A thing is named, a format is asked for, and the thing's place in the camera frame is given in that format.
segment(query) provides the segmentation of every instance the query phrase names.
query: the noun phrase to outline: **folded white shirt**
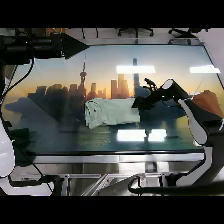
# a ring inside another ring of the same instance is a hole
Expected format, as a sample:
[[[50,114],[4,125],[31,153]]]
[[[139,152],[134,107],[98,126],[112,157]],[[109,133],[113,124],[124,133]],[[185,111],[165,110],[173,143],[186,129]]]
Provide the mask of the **folded white shirt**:
[[[95,98],[85,103],[86,125],[90,129],[100,125],[117,125],[140,122],[138,108],[131,108],[135,98]]]

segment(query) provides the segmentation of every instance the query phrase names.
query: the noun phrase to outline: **sunset sky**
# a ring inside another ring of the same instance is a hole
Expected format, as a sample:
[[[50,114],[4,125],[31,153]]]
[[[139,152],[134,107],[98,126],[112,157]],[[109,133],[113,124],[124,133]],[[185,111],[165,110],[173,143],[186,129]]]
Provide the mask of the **sunset sky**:
[[[37,86],[62,84],[69,88],[70,84],[80,84],[80,72],[86,57],[87,93],[91,83],[96,83],[96,91],[107,89],[110,98],[111,80],[118,78],[117,65],[132,65],[137,58],[138,65],[155,66],[155,74],[139,74],[140,84],[145,85],[144,78],[152,79],[158,86],[168,78],[173,78],[187,92],[210,89],[222,91],[216,74],[191,74],[191,66],[210,65],[211,62],[203,46],[172,46],[172,45],[114,45],[92,46],[75,55],[69,60],[48,59],[35,60],[34,68],[27,79],[20,83],[8,97],[24,97],[29,92],[35,92]],[[14,82],[28,71],[30,65],[19,66]],[[133,75],[125,75],[128,80],[130,95],[133,94]]]

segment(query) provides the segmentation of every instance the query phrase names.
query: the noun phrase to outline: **tabletop with city skyline print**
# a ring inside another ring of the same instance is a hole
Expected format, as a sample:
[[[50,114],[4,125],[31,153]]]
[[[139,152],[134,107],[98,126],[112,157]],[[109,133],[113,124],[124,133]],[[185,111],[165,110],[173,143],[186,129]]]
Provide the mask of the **tabletop with city skyline print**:
[[[151,65],[154,74],[118,74],[119,65]],[[142,88],[144,78],[159,87],[173,78],[186,92],[210,90],[224,109],[223,88],[217,74],[190,72],[190,67],[212,65],[204,46],[182,45],[104,45],[92,46],[69,60],[35,60],[30,76],[9,92],[4,100],[3,118],[10,130],[28,128],[27,151],[37,155],[113,153],[122,151],[196,151],[186,114],[179,107],[158,102],[140,111],[140,123],[101,126],[85,125],[84,104],[93,98],[125,99],[149,94]],[[13,82],[29,65],[19,66]],[[120,142],[120,129],[165,129],[160,142]]]

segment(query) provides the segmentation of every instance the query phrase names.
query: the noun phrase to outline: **floor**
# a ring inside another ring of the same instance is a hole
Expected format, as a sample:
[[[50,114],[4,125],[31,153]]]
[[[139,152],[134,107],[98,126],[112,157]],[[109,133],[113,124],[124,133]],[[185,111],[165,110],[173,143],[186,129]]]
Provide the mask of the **floor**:
[[[169,28],[156,28],[154,29],[155,35],[153,37],[149,36],[148,31],[140,30],[139,38],[151,38],[153,43],[157,43],[158,41],[168,43],[169,39],[173,36],[168,34]],[[135,34],[130,29],[128,32],[124,32],[121,37],[117,37],[117,30],[114,28],[98,28],[99,31],[99,39],[104,38],[134,38]],[[67,34],[73,36],[76,39],[82,40],[82,31],[81,28],[67,29]],[[96,38],[96,30],[95,28],[84,28],[86,40],[95,39]],[[217,65],[217,67],[224,74],[224,44],[222,41],[224,40],[224,29],[223,28],[214,28],[209,30],[208,33],[202,31],[197,34],[198,37],[205,40],[210,49],[210,53],[213,56],[213,59]],[[67,174],[67,173],[141,173],[141,172],[168,172],[168,171],[187,171],[195,166],[197,162],[186,162],[186,163],[136,163],[136,164],[38,164],[40,170],[45,174]],[[37,174],[37,171],[32,166],[28,167],[17,167],[12,173],[12,179],[17,180],[19,175],[31,175]],[[217,176],[217,179],[223,179],[224,170],[220,172]],[[88,184],[92,183],[92,181],[79,181],[74,184],[74,194],[77,195],[80,193]]]

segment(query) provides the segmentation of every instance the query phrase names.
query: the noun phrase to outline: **white cloth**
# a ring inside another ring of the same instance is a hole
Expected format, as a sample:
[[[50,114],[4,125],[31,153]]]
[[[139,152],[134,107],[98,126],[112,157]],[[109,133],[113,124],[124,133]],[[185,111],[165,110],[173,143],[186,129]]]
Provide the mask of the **white cloth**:
[[[138,108],[131,108],[134,98],[95,98],[85,103],[86,126],[90,129],[100,125],[117,125],[140,122]]]

